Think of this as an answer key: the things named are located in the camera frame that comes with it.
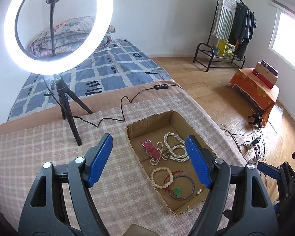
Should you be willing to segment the cream bead bracelet green pendant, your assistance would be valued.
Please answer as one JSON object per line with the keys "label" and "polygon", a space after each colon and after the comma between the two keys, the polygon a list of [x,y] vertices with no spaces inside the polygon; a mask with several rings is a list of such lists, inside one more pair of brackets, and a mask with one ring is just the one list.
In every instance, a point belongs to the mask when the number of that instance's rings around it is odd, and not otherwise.
{"label": "cream bead bracelet green pendant", "polygon": [[[173,177],[178,176],[178,175],[182,175],[183,171],[182,170],[176,170],[173,171],[172,175]],[[182,200],[182,190],[179,186],[175,186],[173,188],[166,188],[165,192],[168,192],[169,195],[177,200]]]}

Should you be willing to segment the yellow box on rack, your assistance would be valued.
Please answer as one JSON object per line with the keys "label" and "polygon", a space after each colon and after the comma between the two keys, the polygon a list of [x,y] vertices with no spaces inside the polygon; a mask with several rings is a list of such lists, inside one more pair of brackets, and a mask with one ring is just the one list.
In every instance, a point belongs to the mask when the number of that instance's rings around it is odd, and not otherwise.
{"label": "yellow box on rack", "polygon": [[217,48],[219,49],[218,56],[224,57],[224,58],[232,58],[234,51],[235,51],[235,46],[230,44],[227,41],[224,40],[219,40],[217,44]]}

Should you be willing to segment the dark hanging clothes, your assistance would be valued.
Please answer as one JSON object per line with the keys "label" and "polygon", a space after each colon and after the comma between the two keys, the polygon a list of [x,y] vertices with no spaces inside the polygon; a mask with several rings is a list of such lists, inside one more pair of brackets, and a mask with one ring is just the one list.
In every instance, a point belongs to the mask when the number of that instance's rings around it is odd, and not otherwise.
{"label": "dark hanging clothes", "polygon": [[255,28],[257,28],[257,19],[254,12],[244,3],[237,3],[228,42],[235,46],[234,54],[239,59],[244,58]]}

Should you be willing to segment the red leather wrist watch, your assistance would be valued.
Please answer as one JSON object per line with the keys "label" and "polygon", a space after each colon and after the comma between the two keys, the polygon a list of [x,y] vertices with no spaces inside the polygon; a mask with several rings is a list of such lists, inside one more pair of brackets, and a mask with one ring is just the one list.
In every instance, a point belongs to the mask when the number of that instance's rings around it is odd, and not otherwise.
{"label": "red leather wrist watch", "polygon": [[148,156],[154,159],[158,159],[161,157],[160,151],[156,148],[156,146],[147,138],[144,138],[140,141],[140,144],[145,149]]}

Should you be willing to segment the orange covered low table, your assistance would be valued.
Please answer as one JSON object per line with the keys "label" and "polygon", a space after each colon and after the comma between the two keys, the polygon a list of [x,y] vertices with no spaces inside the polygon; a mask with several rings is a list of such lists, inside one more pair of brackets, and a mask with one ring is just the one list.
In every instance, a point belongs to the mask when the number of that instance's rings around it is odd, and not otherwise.
{"label": "orange covered low table", "polygon": [[229,85],[239,89],[250,97],[262,113],[262,127],[265,127],[270,112],[277,102],[279,87],[269,88],[261,79],[253,74],[253,68],[239,69],[229,81]]}

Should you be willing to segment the striped hanging cloth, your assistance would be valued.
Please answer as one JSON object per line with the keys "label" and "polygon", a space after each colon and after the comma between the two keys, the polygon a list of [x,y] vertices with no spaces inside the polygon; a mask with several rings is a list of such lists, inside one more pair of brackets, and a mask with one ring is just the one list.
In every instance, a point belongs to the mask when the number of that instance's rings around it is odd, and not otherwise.
{"label": "striped hanging cloth", "polygon": [[238,0],[218,0],[212,35],[228,41]]}

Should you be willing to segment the brown cardboard box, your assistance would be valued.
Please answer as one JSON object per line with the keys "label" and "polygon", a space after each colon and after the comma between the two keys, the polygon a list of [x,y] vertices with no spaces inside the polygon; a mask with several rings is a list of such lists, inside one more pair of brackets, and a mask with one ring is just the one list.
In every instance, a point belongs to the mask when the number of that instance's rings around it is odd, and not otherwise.
{"label": "brown cardboard box", "polygon": [[[127,138],[139,164],[165,205],[175,215],[180,215],[200,205],[207,197],[208,189],[200,183],[185,150],[185,140],[194,135],[200,145],[211,148],[193,127],[176,111],[154,114],[126,126]],[[140,144],[149,139],[160,151],[161,157],[151,158]],[[182,175],[172,173],[182,170]],[[166,188],[179,186],[182,200],[172,198]]]}

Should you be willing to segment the folded floral quilt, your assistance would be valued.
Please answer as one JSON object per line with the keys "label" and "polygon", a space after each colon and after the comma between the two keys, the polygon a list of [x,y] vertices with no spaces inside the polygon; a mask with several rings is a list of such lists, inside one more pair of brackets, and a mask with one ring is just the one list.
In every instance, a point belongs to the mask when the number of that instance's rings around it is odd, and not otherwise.
{"label": "folded floral quilt", "polygon": [[[65,20],[54,26],[55,52],[72,53],[78,49],[89,36],[95,21],[94,16],[84,16]],[[32,56],[41,58],[52,55],[50,29],[46,28],[29,46]]]}

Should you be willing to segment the stacked boxes on table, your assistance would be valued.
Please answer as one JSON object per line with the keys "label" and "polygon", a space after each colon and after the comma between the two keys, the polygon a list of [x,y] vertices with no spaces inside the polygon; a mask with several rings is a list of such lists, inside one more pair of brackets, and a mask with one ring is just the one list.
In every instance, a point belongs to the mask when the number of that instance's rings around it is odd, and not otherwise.
{"label": "stacked boxes on table", "polygon": [[274,87],[278,80],[278,71],[270,64],[262,60],[253,69],[253,74],[257,76],[270,89]]}

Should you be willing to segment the pink plaid blanket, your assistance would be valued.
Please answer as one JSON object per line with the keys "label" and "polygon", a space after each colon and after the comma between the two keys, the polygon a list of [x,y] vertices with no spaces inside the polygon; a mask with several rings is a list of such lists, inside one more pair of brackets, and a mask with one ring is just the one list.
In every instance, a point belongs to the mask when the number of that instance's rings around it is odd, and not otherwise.
{"label": "pink plaid blanket", "polygon": [[151,84],[128,87],[88,98],[93,113],[77,121],[78,146],[58,108],[34,113],[0,126],[0,211],[18,227],[32,183],[44,162],[67,164],[95,146],[102,135],[113,137],[113,150],[90,193],[111,235],[131,224],[159,235],[187,235],[202,206],[173,214],[148,182],[126,136],[126,126],[153,114],[178,112],[218,157],[232,165],[245,160],[209,115],[177,86],[155,90]]}

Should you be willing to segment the window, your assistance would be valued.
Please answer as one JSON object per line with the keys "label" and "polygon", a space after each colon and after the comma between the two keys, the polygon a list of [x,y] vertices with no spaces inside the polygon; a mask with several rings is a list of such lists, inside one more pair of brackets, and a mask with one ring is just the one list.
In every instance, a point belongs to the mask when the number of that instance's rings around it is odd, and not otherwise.
{"label": "window", "polygon": [[276,0],[268,5],[276,8],[269,49],[295,69],[295,11]]}

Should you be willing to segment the black clothes rack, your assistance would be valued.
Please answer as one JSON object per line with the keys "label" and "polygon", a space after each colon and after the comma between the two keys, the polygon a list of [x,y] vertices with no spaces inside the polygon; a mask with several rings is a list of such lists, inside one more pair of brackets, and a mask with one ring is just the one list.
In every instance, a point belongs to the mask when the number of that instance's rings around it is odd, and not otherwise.
{"label": "black clothes rack", "polygon": [[257,18],[243,0],[217,0],[209,36],[198,44],[193,63],[206,72],[211,68],[242,69],[256,28]]}

